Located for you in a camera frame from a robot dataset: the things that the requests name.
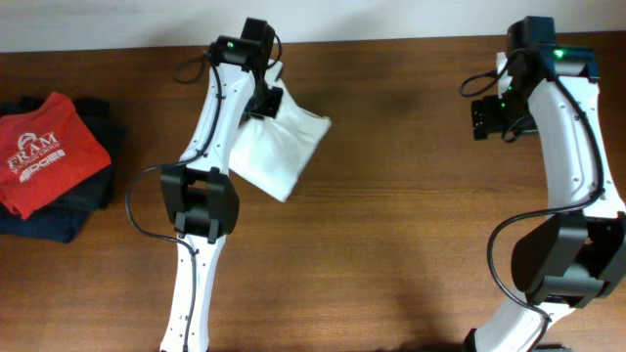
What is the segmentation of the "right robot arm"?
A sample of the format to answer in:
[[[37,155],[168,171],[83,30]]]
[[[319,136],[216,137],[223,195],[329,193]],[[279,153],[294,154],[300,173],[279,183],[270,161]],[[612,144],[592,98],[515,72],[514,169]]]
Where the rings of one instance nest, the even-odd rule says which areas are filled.
[[[609,296],[625,275],[625,204],[611,177],[599,123],[594,51],[560,45],[550,17],[508,29],[484,88],[470,94],[473,136],[541,142],[548,205],[512,252],[513,285],[466,351],[538,351],[560,319]]]

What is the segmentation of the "white t-shirt with robot print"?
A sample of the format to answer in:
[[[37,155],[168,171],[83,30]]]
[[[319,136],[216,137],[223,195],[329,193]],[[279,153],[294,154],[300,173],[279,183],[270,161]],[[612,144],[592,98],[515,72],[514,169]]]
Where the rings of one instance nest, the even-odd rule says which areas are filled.
[[[283,64],[266,72],[283,97],[274,117],[251,118],[238,130],[230,169],[270,197],[285,202],[332,126],[327,116],[301,108],[281,78]]]

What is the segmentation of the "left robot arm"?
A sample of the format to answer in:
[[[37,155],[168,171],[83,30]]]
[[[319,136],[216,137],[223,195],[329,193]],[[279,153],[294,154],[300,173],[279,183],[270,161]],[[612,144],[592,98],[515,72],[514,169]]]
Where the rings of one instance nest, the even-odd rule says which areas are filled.
[[[240,200],[229,159],[240,125],[274,118],[283,89],[266,73],[282,66],[271,53],[282,47],[264,20],[247,19],[238,37],[220,36],[201,62],[211,74],[201,117],[178,163],[160,172],[178,262],[172,306],[160,350],[206,351],[212,287],[220,253],[236,226]]]

